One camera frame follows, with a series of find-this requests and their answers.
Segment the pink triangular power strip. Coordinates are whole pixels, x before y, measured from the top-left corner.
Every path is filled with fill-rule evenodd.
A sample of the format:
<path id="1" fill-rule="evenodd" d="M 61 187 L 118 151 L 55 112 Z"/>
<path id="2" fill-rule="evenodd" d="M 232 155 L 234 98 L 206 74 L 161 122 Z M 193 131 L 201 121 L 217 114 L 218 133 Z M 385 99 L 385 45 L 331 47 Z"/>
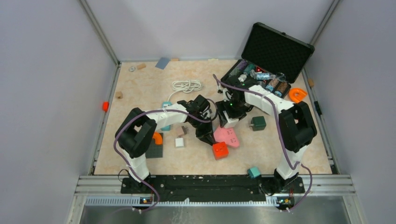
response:
<path id="1" fill-rule="evenodd" d="M 224 128 L 218 126 L 214 131 L 214 139 L 216 142 L 224 142 L 228 147 L 238 148 L 240 141 L 233 128 Z"/>

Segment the red cube socket adapter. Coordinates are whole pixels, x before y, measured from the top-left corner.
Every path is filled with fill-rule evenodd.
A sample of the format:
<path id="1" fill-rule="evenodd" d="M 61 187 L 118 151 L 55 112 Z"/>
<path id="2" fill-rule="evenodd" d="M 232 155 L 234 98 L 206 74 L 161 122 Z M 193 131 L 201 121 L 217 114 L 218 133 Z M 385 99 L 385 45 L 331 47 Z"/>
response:
<path id="1" fill-rule="evenodd" d="M 229 155 L 228 147 L 225 142 L 213 144 L 212 152 L 215 160 L 226 158 Z"/>

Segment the white cube socket adapter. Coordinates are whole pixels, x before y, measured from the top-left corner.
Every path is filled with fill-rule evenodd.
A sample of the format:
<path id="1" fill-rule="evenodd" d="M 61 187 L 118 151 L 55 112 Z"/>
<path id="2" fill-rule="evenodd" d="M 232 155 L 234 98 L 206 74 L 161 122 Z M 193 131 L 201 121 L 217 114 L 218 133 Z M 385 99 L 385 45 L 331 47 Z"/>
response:
<path id="1" fill-rule="evenodd" d="M 225 124 L 224 124 L 224 128 L 234 128 L 237 123 L 239 122 L 238 118 L 231 118 L 228 116 L 226 111 L 223 111 L 224 116 L 225 116 Z"/>

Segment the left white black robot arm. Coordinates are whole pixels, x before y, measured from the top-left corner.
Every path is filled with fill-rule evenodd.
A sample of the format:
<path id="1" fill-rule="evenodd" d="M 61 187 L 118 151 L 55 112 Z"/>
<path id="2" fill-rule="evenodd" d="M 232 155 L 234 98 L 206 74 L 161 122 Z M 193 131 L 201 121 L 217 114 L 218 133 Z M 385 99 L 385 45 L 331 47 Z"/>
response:
<path id="1" fill-rule="evenodd" d="M 139 193 L 149 189 L 150 174 L 146 152 L 154 133 L 175 124 L 189 123 L 195 129 L 196 138 L 212 146 L 215 139 L 210 116 L 212 100 L 198 95 L 194 100 L 181 100 L 161 109 L 143 111 L 134 108 L 127 115 L 115 134 L 114 148 L 125 161 L 132 187 Z"/>

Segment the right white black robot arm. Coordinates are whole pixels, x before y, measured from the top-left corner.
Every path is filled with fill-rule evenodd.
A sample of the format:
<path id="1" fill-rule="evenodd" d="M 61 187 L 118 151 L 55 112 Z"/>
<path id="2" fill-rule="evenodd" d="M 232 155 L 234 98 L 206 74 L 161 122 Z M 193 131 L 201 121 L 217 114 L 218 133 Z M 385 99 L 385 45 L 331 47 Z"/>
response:
<path id="1" fill-rule="evenodd" d="M 308 105 L 285 100 L 258 84 L 239 87 L 219 84 L 218 90 L 223 94 L 223 100 L 216 103 L 223 128 L 235 127 L 251 107 L 275 117 L 283 158 L 274 171 L 274 187 L 287 192 L 298 177 L 304 152 L 317 135 Z"/>

